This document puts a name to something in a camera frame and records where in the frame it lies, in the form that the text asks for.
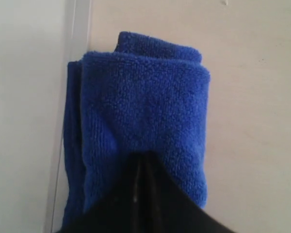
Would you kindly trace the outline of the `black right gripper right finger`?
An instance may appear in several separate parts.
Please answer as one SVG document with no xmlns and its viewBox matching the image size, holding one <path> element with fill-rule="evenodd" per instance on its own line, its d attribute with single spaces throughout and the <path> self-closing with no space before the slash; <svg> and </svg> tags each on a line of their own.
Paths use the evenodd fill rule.
<svg viewBox="0 0 291 233">
<path fill-rule="evenodd" d="M 230 233 L 175 184 L 157 155 L 142 153 L 138 227 L 143 233 Z"/>
</svg>

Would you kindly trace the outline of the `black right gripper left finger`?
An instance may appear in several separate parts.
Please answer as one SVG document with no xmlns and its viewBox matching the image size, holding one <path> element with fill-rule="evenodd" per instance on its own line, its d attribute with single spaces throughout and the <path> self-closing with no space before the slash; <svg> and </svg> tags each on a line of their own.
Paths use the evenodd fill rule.
<svg viewBox="0 0 291 233">
<path fill-rule="evenodd" d="M 141 233 L 140 172 L 142 154 L 131 153 L 114 188 L 74 223 L 75 233 Z"/>
</svg>

